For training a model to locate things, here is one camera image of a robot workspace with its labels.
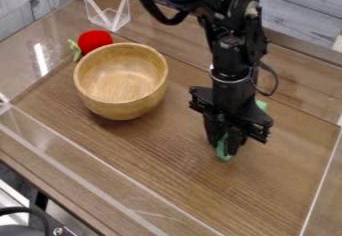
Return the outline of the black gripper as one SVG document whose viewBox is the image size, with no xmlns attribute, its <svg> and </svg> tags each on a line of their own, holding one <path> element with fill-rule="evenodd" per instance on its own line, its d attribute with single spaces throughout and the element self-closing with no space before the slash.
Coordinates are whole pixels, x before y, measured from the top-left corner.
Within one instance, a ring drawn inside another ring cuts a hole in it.
<svg viewBox="0 0 342 236">
<path fill-rule="evenodd" d="M 273 118 L 257 106 L 256 77 L 238 82 L 213 81 L 213 87 L 193 86 L 190 108 L 204 115 L 208 140 L 213 147 L 226 142 L 234 156 L 248 137 L 266 143 Z"/>
</svg>

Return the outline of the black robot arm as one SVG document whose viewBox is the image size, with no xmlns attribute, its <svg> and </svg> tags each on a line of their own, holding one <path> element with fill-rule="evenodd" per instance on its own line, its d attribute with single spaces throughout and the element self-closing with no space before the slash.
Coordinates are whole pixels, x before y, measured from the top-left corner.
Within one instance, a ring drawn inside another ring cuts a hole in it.
<svg viewBox="0 0 342 236">
<path fill-rule="evenodd" d="M 190 88 L 190 107 L 204 115 L 208 139 L 217 156 L 228 160 L 253 138 L 265 143 L 274 125 L 257 100 L 258 74 L 269 39 L 262 26 L 260 0 L 139 0 L 166 25 L 195 15 L 206 32 L 213 62 L 212 87 Z"/>
</svg>

